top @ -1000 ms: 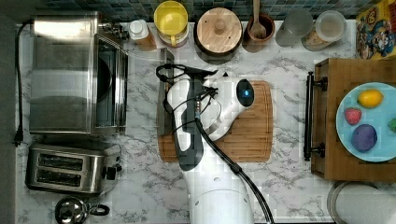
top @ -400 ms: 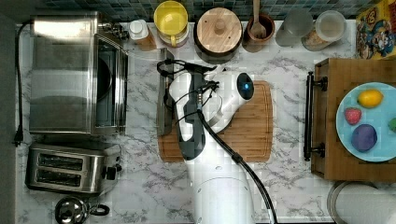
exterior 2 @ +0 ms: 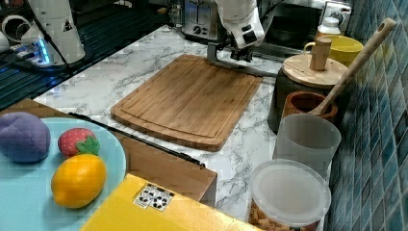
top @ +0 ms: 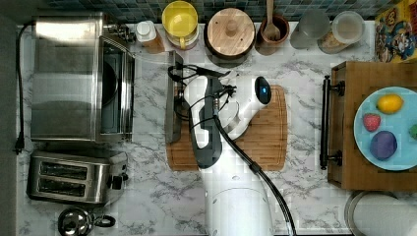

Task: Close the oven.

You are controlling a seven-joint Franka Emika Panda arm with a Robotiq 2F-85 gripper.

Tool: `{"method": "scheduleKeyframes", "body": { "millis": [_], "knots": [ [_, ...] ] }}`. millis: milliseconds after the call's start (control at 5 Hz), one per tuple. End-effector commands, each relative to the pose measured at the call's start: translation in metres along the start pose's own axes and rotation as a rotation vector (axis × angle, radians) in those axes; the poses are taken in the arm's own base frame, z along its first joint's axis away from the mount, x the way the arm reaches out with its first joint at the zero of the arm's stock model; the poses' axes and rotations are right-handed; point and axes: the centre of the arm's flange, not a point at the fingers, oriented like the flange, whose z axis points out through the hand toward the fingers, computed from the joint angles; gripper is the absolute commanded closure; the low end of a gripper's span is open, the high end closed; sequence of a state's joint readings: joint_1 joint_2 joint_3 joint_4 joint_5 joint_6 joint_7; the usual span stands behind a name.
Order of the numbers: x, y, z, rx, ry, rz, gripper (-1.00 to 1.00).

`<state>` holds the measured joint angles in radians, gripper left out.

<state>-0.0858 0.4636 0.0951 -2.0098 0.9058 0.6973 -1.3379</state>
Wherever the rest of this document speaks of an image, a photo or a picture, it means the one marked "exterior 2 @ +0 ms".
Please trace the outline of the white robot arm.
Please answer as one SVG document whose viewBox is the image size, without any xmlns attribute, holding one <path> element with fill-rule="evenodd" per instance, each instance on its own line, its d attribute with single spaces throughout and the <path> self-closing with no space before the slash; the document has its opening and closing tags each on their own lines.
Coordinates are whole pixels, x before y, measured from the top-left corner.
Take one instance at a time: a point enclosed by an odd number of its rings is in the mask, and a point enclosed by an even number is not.
<svg viewBox="0 0 408 231">
<path fill-rule="evenodd" d="M 222 26 L 232 37 L 234 50 L 231 58 L 237 61 L 252 61 L 253 47 L 264 38 L 256 0 L 215 0 Z"/>
</svg>

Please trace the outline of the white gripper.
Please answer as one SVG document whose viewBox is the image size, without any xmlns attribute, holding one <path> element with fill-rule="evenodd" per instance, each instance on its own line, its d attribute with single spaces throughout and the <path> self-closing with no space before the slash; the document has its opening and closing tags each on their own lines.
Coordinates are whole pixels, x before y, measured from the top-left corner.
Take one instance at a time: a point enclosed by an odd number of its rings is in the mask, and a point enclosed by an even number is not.
<svg viewBox="0 0 408 231">
<path fill-rule="evenodd" d="M 234 49 L 231 58 L 237 61 L 251 62 L 253 47 L 259 46 L 266 35 L 259 15 L 253 13 L 242 20 L 223 19 L 222 25 L 232 36 Z"/>
</svg>

